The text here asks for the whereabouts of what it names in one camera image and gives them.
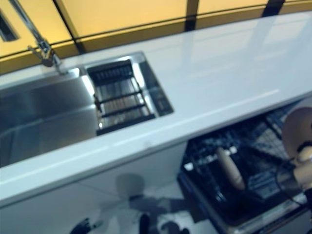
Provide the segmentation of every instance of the white cabinet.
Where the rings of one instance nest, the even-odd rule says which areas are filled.
[[[0,209],[1,234],[69,234],[83,219],[96,219],[101,209],[116,204],[110,195],[79,184]]]
[[[81,180],[79,184],[95,188],[121,200],[141,195],[176,179],[187,142],[144,156],[133,162]]]
[[[186,142],[0,209],[0,234],[69,234],[129,195],[176,178]]]

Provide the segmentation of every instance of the floor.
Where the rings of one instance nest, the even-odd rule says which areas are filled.
[[[191,234],[217,234],[212,223],[177,181],[160,189],[136,196],[118,207],[103,211],[103,224],[92,234],[138,234],[142,214],[150,217],[150,234],[179,234],[188,228]]]

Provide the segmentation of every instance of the stainless steel sink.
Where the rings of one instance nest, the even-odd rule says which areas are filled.
[[[0,90],[0,167],[172,112],[142,53]]]

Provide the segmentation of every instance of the faucet handle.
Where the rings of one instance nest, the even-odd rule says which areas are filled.
[[[27,47],[31,52],[33,52],[34,55],[36,55],[42,62],[42,64],[46,67],[52,67],[53,66],[53,56],[54,56],[54,50],[49,49],[46,54],[42,55],[38,53],[33,47],[30,45]]]

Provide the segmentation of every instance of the white countertop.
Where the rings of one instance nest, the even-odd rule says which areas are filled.
[[[267,17],[64,59],[66,68],[143,51],[174,113],[0,169],[0,206],[312,94],[312,12]],[[0,89],[42,78],[35,66]]]

